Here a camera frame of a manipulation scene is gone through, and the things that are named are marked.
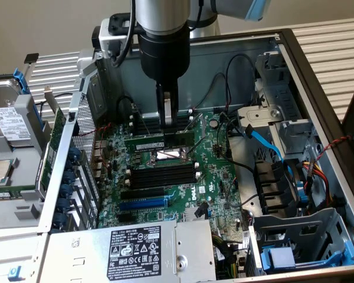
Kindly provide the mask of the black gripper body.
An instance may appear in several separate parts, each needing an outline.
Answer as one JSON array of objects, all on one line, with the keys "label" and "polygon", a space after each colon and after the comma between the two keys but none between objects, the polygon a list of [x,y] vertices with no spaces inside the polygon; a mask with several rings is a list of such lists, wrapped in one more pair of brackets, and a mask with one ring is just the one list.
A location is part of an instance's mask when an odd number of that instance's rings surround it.
[{"label": "black gripper body", "polygon": [[190,63],[189,28],[169,35],[140,34],[139,49],[143,72],[162,85],[176,84]]}]

